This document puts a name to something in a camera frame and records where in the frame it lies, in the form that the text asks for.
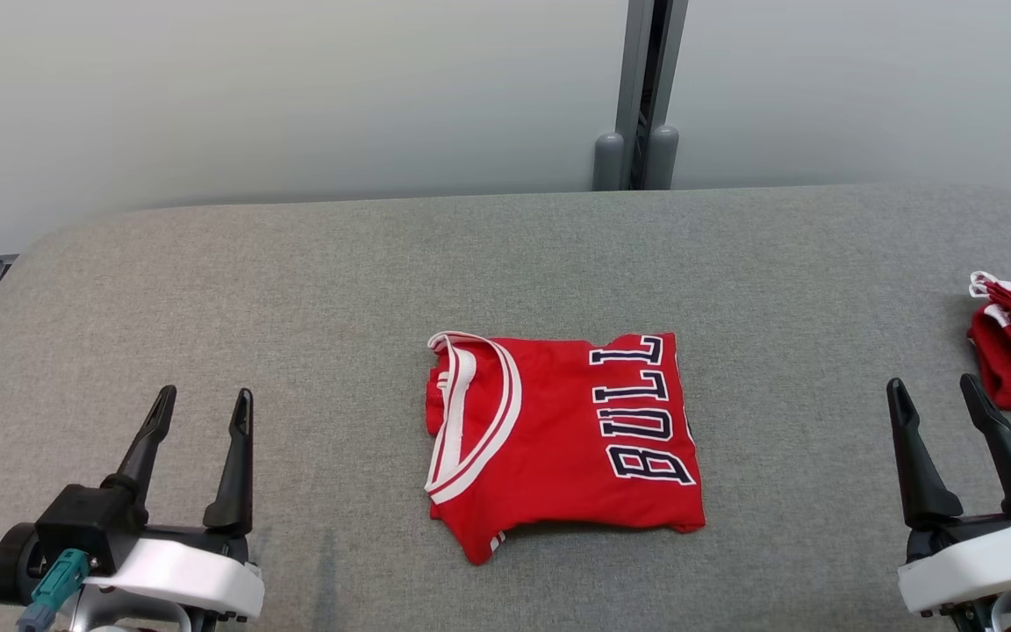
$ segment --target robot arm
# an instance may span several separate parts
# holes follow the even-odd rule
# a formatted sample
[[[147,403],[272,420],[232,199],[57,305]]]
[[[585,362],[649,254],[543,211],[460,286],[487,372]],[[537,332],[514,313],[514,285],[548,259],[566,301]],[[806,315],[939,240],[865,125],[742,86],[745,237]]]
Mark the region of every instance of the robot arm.
[[[69,484],[36,523],[7,532],[0,541],[0,603],[29,607],[43,599],[36,589],[69,551],[87,559],[87,576],[77,576],[76,595],[61,608],[73,632],[128,617],[176,622],[183,632],[211,632],[216,621],[260,616],[264,582],[250,563],[246,539],[253,522],[249,389],[237,397],[228,456],[216,500],[205,508],[203,529],[149,525],[146,495],[176,393],[173,385],[158,392],[119,469],[99,487]],[[36,628],[25,616],[19,625]]]
[[[1001,513],[963,516],[919,437],[919,414],[903,382],[888,383],[903,520],[911,528],[900,593],[909,611],[950,616],[957,629],[1002,631],[1011,612],[1011,425],[978,377],[960,381],[975,427],[986,437],[1004,499]]]

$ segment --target white stripe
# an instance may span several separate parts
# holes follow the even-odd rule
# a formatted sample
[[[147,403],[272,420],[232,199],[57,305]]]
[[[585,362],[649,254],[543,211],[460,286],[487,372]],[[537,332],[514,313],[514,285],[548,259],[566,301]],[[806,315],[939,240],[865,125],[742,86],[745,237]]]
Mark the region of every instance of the white stripe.
[[[1011,325],[1011,313],[1008,313],[1007,309],[1001,307],[998,303],[988,305],[988,307],[986,307],[986,315],[998,322],[1001,329],[1006,329],[1009,325]]]
[[[493,553],[496,551],[497,547],[501,547],[503,542],[505,542],[505,532],[498,531],[497,536],[490,537],[489,539],[489,552]]]
[[[458,362],[458,371],[450,391],[449,413],[444,419],[447,437],[442,444],[442,463],[439,463],[441,472],[451,471],[462,460],[462,413],[466,410],[466,388],[474,380],[474,371],[477,369],[477,360],[469,351],[455,349],[455,360]]]
[[[450,375],[455,369],[455,353],[452,349],[447,349],[447,369],[439,372],[439,379],[436,380],[436,387],[442,391],[442,422],[439,423],[439,430],[436,432],[435,447],[432,449],[432,462],[429,464],[429,483],[435,479],[436,465],[439,463],[439,455],[443,452],[444,437],[447,435],[447,404],[450,399]]]
[[[462,471],[462,474],[449,479],[448,476],[441,473],[436,482],[430,482],[426,485],[426,490],[429,491],[436,504],[445,503],[454,499],[455,495],[460,495],[469,487],[470,483],[474,482],[478,473],[486,467],[489,459],[492,459],[498,449],[501,449],[522,413],[522,377],[519,375],[517,363],[509,351],[500,344],[486,340],[484,337],[464,335],[461,332],[439,333],[439,335],[433,336],[429,346],[433,349],[436,348],[445,336],[452,340],[482,342],[494,350],[502,367],[502,399],[497,405],[494,421],[486,429],[482,439],[478,440],[478,444],[470,451],[469,455],[466,455],[465,459],[462,459],[462,462],[450,472],[453,475],[455,472]]]

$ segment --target jersey armhole trim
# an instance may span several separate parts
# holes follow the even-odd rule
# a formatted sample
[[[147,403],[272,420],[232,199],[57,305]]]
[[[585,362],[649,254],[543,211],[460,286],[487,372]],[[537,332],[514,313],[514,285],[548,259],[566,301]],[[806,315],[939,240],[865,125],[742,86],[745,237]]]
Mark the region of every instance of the jersey armhole trim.
[[[453,433],[457,432],[460,433],[460,437],[462,436],[462,413],[464,413],[465,403],[461,396],[465,396],[466,388],[474,377],[473,353],[455,347],[455,344],[462,342],[486,344],[497,355],[502,369],[502,398],[497,405],[497,412],[494,413],[493,421],[490,422],[485,433],[482,433],[477,445],[470,451],[469,455],[457,460],[454,467],[449,468],[446,465],[457,454],[454,449],[449,452],[447,447],[449,445],[458,447],[461,439],[454,444],[449,444],[449,441],[454,440],[447,439],[445,433],[453,436]],[[441,332],[429,341],[429,347],[437,352],[442,345],[447,345],[449,353],[456,352],[450,357],[453,357],[453,363],[460,365],[456,367],[452,364],[450,367],[450,371],[452,371],[450,374],[456,379],[452,382],[453,387],[450,392],[445,393],[445,400],[449,399],[449,403],[447,403],[444,427],[436,436],[432,470],[429,472],[429,482],[425,485],[427,492],[432,495],[432,501],[436,504],[445,503],[454,499],[455,495],[460,495],[469,487],[470,483],[474,482],[478,473],[489,462],[490,457],[493,457],[505,443],[507,437],[513,432],[514,425],[517,424],[517,419],[522,412],[522,378],[518,373],[517,362],[505,348],[489,339],[484,339],[484,337],[465,335],[462,332]],[[470,367],[469,379],[462,383],[462,379],[457,379],[457,377],[467,372],[467,365]]]

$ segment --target padded table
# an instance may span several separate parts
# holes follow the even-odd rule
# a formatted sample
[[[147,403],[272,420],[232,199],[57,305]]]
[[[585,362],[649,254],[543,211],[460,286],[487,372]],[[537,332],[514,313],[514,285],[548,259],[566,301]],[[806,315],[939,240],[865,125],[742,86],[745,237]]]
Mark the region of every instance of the padded table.
[[[45,237],[0,285],[0,536],[115,470],[177,385],[148,508],[200,524],[256,397],[264,615],[289,629],[947,629],[904,608],[884,385],[967,512],[1001,491],[958,390],[968,275],[1011,279],[1011,192],[868,184],[149,210]],[[708,525],[429,519],[442,330],[677,335]],[[0,631],[20,609],[0,607]]]

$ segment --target basketball jersey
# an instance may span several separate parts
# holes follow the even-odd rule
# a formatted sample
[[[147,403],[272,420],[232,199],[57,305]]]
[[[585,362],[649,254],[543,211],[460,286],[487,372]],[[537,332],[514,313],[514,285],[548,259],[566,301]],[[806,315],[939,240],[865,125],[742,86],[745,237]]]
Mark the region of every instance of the basketball jersey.
[[[517,525],[705,527],[675,338],[429,341],[432,516],[481,564]]]

